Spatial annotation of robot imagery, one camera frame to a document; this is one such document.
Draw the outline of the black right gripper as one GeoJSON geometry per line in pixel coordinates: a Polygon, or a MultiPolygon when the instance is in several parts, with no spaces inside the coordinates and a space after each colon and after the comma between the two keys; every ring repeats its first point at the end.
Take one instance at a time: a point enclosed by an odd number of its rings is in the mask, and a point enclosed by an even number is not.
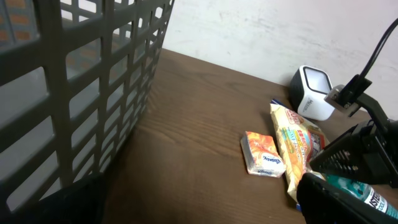
{"type": "Polygon", "coordinates": [[[391,121],[377,100],[363,93],[356,103],[374,124],[357,124],[310,161],[321,173],[371,185],[397,188],[397,121],[391,121]]]}

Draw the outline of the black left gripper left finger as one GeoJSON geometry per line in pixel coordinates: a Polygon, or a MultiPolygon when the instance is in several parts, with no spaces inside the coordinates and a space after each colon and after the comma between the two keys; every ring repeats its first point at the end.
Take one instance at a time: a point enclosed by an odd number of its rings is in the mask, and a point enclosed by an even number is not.
{"type": "Polygon", "coordinates": [[[103,174],[90,174],[71,186],[1,218],[1,223],[101,223],[106,200],[103,174]]]}

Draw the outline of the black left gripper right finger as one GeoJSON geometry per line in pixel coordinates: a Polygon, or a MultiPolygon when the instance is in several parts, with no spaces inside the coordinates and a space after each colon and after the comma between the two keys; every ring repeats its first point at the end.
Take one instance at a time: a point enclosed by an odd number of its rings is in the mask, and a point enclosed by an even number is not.
{"type": "Polygon", "coordinates": [[[396,218],[311,173],[300,180],[297,200],[307,223],[397,224],[396,218]]]}

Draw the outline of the teal mouthwash bottle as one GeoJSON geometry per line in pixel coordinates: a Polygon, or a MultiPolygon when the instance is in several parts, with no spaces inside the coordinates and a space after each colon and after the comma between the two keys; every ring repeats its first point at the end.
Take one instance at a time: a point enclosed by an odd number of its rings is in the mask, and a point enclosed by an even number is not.
{"type": "Polygon", "coordinates": [[[351,194],[380,212],[397,219],[397,210],[370,185],[336,175],[326,175],[326,180],[334,187],[351,194]]]}

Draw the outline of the yellow snack bag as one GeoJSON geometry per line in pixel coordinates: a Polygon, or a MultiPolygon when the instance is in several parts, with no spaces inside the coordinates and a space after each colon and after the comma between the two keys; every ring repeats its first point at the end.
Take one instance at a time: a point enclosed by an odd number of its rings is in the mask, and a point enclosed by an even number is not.
{"type": "Polygon", "coordinates": [[[270,106],[279,154],[286,165],[287,193],[297,200],[298,184],[304,173],[312,170],[309,161],[330,142],[316,124],[280,102],[272,100],[270,106]]]}

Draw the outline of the small orange snack packet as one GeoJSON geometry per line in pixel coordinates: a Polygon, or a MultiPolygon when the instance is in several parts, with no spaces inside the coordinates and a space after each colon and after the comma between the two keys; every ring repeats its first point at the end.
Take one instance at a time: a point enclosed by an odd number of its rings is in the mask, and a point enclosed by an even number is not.
{"type": "Polygon", "coordinates": [[[248,174],[279,178],[285,173],[272,136],[245,131],[240,144],[248,174]]]}

